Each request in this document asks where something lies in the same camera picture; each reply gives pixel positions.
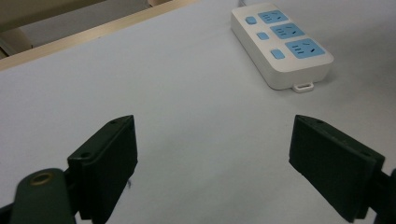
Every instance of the power strip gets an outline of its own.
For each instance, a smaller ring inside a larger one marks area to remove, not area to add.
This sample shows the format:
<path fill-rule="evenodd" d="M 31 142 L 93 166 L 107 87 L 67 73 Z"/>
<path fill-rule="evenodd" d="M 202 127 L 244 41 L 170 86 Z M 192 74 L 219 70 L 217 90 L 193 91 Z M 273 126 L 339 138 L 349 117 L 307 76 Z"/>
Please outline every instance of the power strip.
<path fill-rule="evenodd" d="M 231 28 L 275 90 L 312 91 L 331 68 L 333 56 L 271 3 L 234 9 Z"/>

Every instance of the screw hole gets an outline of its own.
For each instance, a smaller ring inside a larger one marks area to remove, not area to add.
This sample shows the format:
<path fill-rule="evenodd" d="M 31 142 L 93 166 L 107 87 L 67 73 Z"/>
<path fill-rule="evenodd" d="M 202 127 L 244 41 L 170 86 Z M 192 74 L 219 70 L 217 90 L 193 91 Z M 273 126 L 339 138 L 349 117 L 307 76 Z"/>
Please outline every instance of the screw hole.
<path fill-rule="evenodd" d="M 52 173 L 41 173 L 33 177 L 30 181 L 30 185 L 39 186 L 50 182 L 53 178 Z"/>

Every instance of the wooden edge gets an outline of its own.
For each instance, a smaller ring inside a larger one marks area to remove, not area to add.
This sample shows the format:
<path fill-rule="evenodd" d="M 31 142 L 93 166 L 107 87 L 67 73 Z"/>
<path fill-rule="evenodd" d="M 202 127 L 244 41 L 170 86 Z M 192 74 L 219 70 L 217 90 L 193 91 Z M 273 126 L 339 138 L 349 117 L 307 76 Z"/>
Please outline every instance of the wooden edge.
<path fill-rule="evenodd" d="M 12 13 L 0 16 L 0 33 L 103 1 L 105 0 L 35 0 L 29 7 L 21 7 L 21 5 L 29 4 L 31 1 L 4 1 L 2 7 Z"/>
<path fill-rule="evenodd" d="M 186 5 L 197 2 L 198 0 L 173 0 L 156 7 L 151 7 L 143 11 L 136 12 L 130 16 L 120 18 L 115 21 L 105 23 L 103 25 L 94 27 L 90 30 L 83 31 L 81 33 L 70 35 L 60 40 L 48 43 L 46 45 L 37 47 L 35 49 L 29 49 L 19 54 L 12 55 L 5 59 L 0 60 L 0 71 L 6 70 L 8 68 L 28 63 L 35 59 L 39 59 L 50 55 L 52 53 L 61 51 L 63 49 L 68 49 L 76 45 L 88 42 L 90 40 L 99 38 L 104 35 L 111 34 L 120 29 L 129 27 L 131 25 L 137 24 L 141 21 L 146 21 L 148 19 L 154 18 L 166 12 L 184 7 Z"/>

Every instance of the electrical outlet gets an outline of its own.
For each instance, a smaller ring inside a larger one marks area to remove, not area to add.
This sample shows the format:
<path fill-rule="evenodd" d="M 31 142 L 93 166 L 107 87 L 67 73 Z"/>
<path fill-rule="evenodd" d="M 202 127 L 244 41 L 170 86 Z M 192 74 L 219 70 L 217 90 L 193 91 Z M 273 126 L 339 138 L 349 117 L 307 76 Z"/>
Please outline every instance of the electrical outlet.
<path fill-rule="evenodd" d="M 285 14 L 279 10 L 259 13 L 259 17 L 267 24 L 289 20 Z"/>
<path fill-rule="evenodd" d="M 294 23 L 287 23 L 278 26 L 272 26 L 271 30 L 279 37 L 280 39 L 288 39 L 300 35 L 305 35 L 300 28 L 298 28 Z"/>
<path fill-rule="evenodd" d="M 298 59 L 314 57 L 325 53 L 324 50 L 310 38 L 286 43 L 286 47 L 288 47 Z"/>
<path fill-rule="evenodd" d="M 312 91 L 329 72 L 333 57 L 274 4 L 235 8 L 231 28 L 275 90 Z"/>

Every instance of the power switch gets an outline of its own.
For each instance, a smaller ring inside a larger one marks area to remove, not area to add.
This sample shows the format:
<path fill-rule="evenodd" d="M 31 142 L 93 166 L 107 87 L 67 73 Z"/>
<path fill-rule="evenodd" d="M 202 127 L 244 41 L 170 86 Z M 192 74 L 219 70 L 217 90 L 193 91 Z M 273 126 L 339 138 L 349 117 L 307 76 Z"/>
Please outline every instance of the power switch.
<path fill-rule="evenodd" d="M 253 25 L 253 24 L 256 24 L 256 23 L 257 23 L 256 18 L 254 18 L 254 17 L 247 17 L 247 18 L 245 19 L 245 21 L 246 21 L 247 24 L 249 24 L 249 25 Z"/>
<path fill-rule="evenodd" d="M 276 59 L 284 59 L 285 55 L 280 51 L 280 49 L 273 49 L 271 50 L 271 53 L 274 55 L 274 58 Z"/>
<path fill-rule="evenodd" d="M 257 33 L 257 36 L 259 37 L 260 40 L 266 40 L 270 38 L 265 32 L 259 32 Z"/>

